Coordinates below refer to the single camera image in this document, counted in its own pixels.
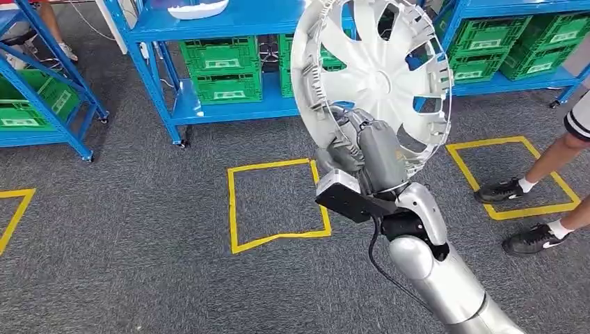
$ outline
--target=green crate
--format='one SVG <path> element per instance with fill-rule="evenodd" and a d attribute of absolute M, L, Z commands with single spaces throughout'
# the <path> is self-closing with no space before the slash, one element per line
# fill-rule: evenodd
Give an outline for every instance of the green crate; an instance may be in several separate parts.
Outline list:
<path fill-rule="evenodd" d="M 340 71 L 346 68 L 344 64 L 341 65 L 324 65 L 324 69 L 328 72 Z M 291 84 L 291 68 L 280 66 L 280 92 L 283 97 L 293 96 L 293 86 Z"/>
<path fill-rule="evenodd" d="M 536 15 L 518 43 L 542 51 L 578 45 L 590 31 L 590 12 Z"/>
<path fill-rule="evenodd" d="M 448 10 L 436 24 L 435 30 L 442 38 L 451 21 L 453 10 Z M 532 16 L 466 19 L 461 22 L 447 50 L 449 58 L 478 56 L 508 52 L 529 24 Z"/>
<path fill-rule="evenodd" d="M 349 37 L 352 36 L 351 29 L 345 29 L 344 33 Z M 280 65 L 283 67 L 289 67 L 291 64 L 291 46 L 293 45 L 293 35 L 294 34 L 292 33 L 283 33 L 278 36 L 279 61 Z M 334 57 L 324 47 L 322 47 L 320 50 L 320 57 L 324 66 L 332 67 L 343 64 L 340 59 Z"/>
<path fill-rule="evenodd" d="M 577 45 L 569 45 L 550 50 L 531 51 L 517 44 L 510 50 L 500 67 L 500 72 L 510 80 L 555 72 L 576 47 Z"/>
<path fill-rule="evenodd" d="M 78 93 L 67 84 L 39 70 L 18 72 L 62 121 L 66 121 L 80 103 Z M 53 129 L 43 115 L 8 80 L 0 77 L 0 131 Z"/>
<path fill-rule="evenodd" d="M 291 84 L 290 67 L 280 67 L 280 93 L 283 97 L 293 96 L 293 86 Z"/>
<path fill-rule="evenodd" d="M 256 36 L 180 41 L 192 77 L 247 73 L 260 68 Z"/>
<path fill-rule="evenodd" d="M 492 79 L 507 53 L 485 54 L 479 56 L 456 56 L 449 65 L 453 69 L 455 82 L 481 82 Z"/>
<path fill-rule="evenodd" d="M 262 72 L 192 77 L 201 104 L 262 101 Z"/>

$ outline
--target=crate label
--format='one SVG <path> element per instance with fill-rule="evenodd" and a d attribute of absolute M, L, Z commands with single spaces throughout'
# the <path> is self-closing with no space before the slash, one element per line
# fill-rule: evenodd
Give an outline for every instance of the crate label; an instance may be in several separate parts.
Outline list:
<path fill-rule="evenodd" d="M 22 119 L 22 120 L 11 120 L 7 118 L 2 119 L 2 125 L 5 127 L 40 127 L 36 120 L 32 118 Z"/>
<path fill-rule="evenodd" d="M 527 73 L 535 73 L 535 72 L 550 70 L 551 69 L 551 65 L 553 65 L 553 62 L 546 63 L 546 64 L 541 64 L 541 65 L 531 66 L 531 68 L 527 71 Z"/>
<path fill-rule="evenodd" d="M 236 90 L 234 92 L 215 92 L 213 99 L 214 100 L 221 100 L 221 99 L 236 99 L 240 97 L 246 97 L 246 94 L 243 90 Z"/>
<path fill-rule="evenodd" d="M 569 33 L 558 33 L 557 35 L 553 36 L 553 38 L 551 38 L 551 41 L 549 43 L 557 43 L 563 42 L 565 40 L 572 40 L 577 37 L 577 33 L 578 31 L 571 31 Z"/>
<path fill-rule="evenodd" d="M 54 113 L 59 113 L 71 96 L 72 93 L 68 92 L 67 90 L 64 90 L 63 93 L 61 93 L 61 96 L 57 99 L 56 103 L 54 103 L 54 105 L 51 106 L 51 109 L 54 111 Z"/>
<path fill-rule="evenodd" d="M 483 71 L 459 72 L 455 74 L 455 80 L 474 79 L 479 78 L 482 75 L 484 75 Z"/>
<path fill-rule="evenodd" d="M 480 40 L 478 42 L 471 43 L 469 50 L 487 49 L 489 47 L 499 47 L 501 39 L 499 40 Z"/>
<path fill-rule="evenodd" d="M 239 59 L 220 59 L 217 61 L 205 61 L 205 68 L 240 67 Z"/>

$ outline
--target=yellow tape square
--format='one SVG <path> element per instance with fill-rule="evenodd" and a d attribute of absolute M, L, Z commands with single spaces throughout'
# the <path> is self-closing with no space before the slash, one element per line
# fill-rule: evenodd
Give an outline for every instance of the yellow tape square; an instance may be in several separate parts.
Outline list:
<path fill-rule="evenodd" d="M 29 206 L 31 199 L 33 198 L 33 194 L 35 193 L 35 189 L 22 189 L 22 190 L 11 190 L 11 191 L 0 191 L 0 198 L 13 198 L 13 197 L 23 197 L 21 203 L 17 207 L 17 211 L 13 215 L 12 219 L 6 226 L 4 232 L 2 232 L 2 236 L 0 237 L 0 255 L 4 253 L 4 249 L 6 249 L 6 245 L 10 241 L 17 225 L 26 210 L 26 207 Z"/>
<path fill-rule="evenodd" d="M 494 138 L 494 139 L 486 139 L 483 141 L 470 141 L 467 143 L 457 143 L 457 144 L 449 144 L 447 145 L 447 150 L 451 154 L 451 157 L 455 160 L 461 172 L 467 178 L 469 185 L 473 188 L 473 191 L 479 190 L 479 184 L 473 177 L 473 174 L 469 171 L 469 168 L 459 156 L 458 151 L 464 148 L 478 148 L 481 146 L 489 146 L 489 145 L 499 145 L 505 143 L 522 143 L 532 154 L 533 156 L 538 159 L 541 157 L 541 153 L 536 150 L 536 148 L 526 139 L 524 136 L 514 136 L 514 137 L 506 137 L 506 138 Z M 484 204 L 484 208 L 490 215 L 492 219 L 497 221 L 502 221 L 505 219 L 515 219 L 515 218 L 523 218 L 529 216 L 538 216 L 541 214 L 555 214 L 557 212 L 567 212 L 575 209 L 579 203 L 580 198 L 573 192 L 573 190 L 565 183 L 564 179 L 561 178 L 556 172 L 551 173 L 551 177 L 553 180 L 564 190 L 564 192 L 569 196 L 572 200 L 570 203 L 564 204 L 556 204 L 556 205 L 545 205 L 542 207 L 531 207 L 527 209 L 517 209 L 517 210 L 510 210 L 504 212 L 497 212 L 492 207 L 492 205 Z"/>
<path fill-rule="evenodd" d="M 256 239 L 253 241 L 249 241 L 245 244 L 238 244 L 238 228 L 236 222 L 236 190 L 235 190 L 235 180 L 234 174 L 237 172 L 244 172 L 246 170 L 257 170 L 257 169 L 266 169 L 266 168 L 275 168 L 275 167 L 284 167 L 284 166 L 292 166 L 292 165 L 300 165 L 300 164 L 309 164 L 312 170 L 313 181 L 315 184 L 319 182 L 319 174 L 317 171 L 317 166 L 314 160 L 310 159 L 295 159 L 295 160 L 287 160 L 287 161 L 278 161 L 278 162 L 269 162 L 266 164 L 256 164 L 256 165 L 247 165 L 247 166 L 240 166 L 234 168 L 228 168 L 228 188 L 230 191 L 230 236 L 231 236 L 231 245 L 232 245 L 232 253 L 240 253 L 246 251 L 250 248 L 254 248 L 256 246 L 260 246 L 265 244 L 269 241 L 278 238 L 320 238 L 320 237 L 329 237 L 332 235 L 332 227 L 330 226 L 330 219 L 328 218 L 328 210 L 325 207 L 319 206 L 319 210 L 321 212 L 321 219 L 324 223 L 324 229 L 319 231 L 310 231 L 310 232 L 301 232 L 301 233 L 281 233 L 281 234 L 274 234 L 269 237 Z"/>

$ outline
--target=floor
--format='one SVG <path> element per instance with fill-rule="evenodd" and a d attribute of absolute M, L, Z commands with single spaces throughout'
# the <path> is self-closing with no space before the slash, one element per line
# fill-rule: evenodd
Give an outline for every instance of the floor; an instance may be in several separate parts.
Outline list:
<path fill-rule="evenodd" d="M 91 4 L 81 5 L 101 31 Z M 194 127 L 192 147 L 170 144 L 131 61 L 65 8 L 79 68 L 112 113 L 88 135 L 87 164 L 65 145 L 0 150 L 0 189 L 36 192 L 0 256 L 2 333 L 443 333 L 367 259 L 370 224 L 329 214 L 331 236 L 281 238 L 232 254 L 228 168 L 312 157 L 298 118 Z M 455 99 L 450 143 L 524 136 L 543 150 L 570 106 L 558 91 Z M 517 143 L 459 151 L 481 184 L 522 175 L 533 156 Z M 559 174 L 590 191 L 583 153 Z M 449 237 L 490 295 L 528 333 L 590 328 L 590 231 L 534 257 L 500 242 L 559 214 L 495 221 L 475 202 L 457 163 L 440 150 L 415 181 L 427 183 Z M 234 174 L 238 244 L 325 230 L 309 164 Z M 552 179 L 497 211 L 567 202 Z M 0 230 L 20 198 L 0 199 Z M 399 278 L 386 257 L 377 260 Z"/>

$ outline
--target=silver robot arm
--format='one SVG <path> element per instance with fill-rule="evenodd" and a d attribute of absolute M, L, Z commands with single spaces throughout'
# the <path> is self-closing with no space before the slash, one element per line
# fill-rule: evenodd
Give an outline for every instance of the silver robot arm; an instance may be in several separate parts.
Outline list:
<path fill-rule="evenodd" d="M 317 189 L 319 204 L 361 222 L 381 221 L 390 257 L 452 334 L 525 333 L 498 307 L 447 240 L 434 197 L 409 182 L 396 134 L 362 110 L 333 106 L 333 115 L 360 152 L 338 144 L 318 151 L 331 172 Z"/>

